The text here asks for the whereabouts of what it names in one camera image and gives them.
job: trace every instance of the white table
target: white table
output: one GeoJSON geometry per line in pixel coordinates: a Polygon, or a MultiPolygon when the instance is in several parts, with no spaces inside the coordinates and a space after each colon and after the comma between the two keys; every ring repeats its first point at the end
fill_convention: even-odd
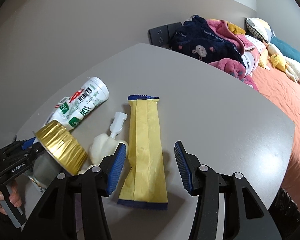
{"type": "MultiPolygon", "coordinates": [[[[160,97],[158,112],[168,211],[133,210],[116,204],[128,172],[126,166],[117,190],[110,198],[104,198],[113,240],[188,239],[197,197],[190,197],[183,188],[174,157],[177,140],[182,141],[188,153],[197,155],[201,163],[216,172],[243,173],[265,206],[270,206],[288,166],[294,123],[243,82],[168,49],[139,43],[99,63],[45,102],[20,129],[18,138],[30,138],[54,105],[92,76],[104,81],[110,98],[72,132],[85,149],[95,136],[108,131],[115,112],[130,115],[129,95],[160,97]]],[[[129,119],[118,138],[128,141],[129,119]]],[[[27,216],[38,200],[37,195],[26,192],[27,216]]],[[[222,204],[217,239],[222,238],[223,232],[222,204]]]]}

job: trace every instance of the salmon bedspread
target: salmon bedspread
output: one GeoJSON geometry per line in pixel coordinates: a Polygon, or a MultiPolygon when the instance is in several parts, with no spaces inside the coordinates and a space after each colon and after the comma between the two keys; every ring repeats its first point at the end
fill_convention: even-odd
{"type": "Polygon", "coordinates": [[[278,69],[257,67],[253,80],[259,92],[279,107],[296,125],[292,153],[282,187],[300,210],[300,84],[278,69]]]}

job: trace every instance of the gold foil cup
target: gold foil cup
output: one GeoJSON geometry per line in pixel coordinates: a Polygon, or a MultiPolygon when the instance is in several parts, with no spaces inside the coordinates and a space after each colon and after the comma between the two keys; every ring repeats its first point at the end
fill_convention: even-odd
{"type": "Polygon", "coordinates": [[[71,175],[78,174],[87,153],[78,141],[56,120],[35,133],[47,152],[71,175]]]}

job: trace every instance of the navy blue blanket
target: navy blue blanket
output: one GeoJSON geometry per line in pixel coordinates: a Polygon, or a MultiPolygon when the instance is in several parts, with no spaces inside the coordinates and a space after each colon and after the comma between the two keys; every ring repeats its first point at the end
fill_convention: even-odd
{"type": "Polygon", "coordinates": [[[170,46],[174,51],[206,63],[230,58],[244,65],[235,45],[217,36],[207,21],[198,15],[184,22],[171,39],[170,46]]]}

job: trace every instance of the teal pillow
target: teal pillow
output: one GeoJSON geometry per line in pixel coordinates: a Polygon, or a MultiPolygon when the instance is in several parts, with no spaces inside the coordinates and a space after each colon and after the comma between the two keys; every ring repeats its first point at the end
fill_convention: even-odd
{"type": "Polygon", "coordinates": [[[300,63],[300,52],[291,47],[289,44],[278,39],[276,36],[271,38],[271,43],[276,45],[284,56],[292,58],[300,63]]]}

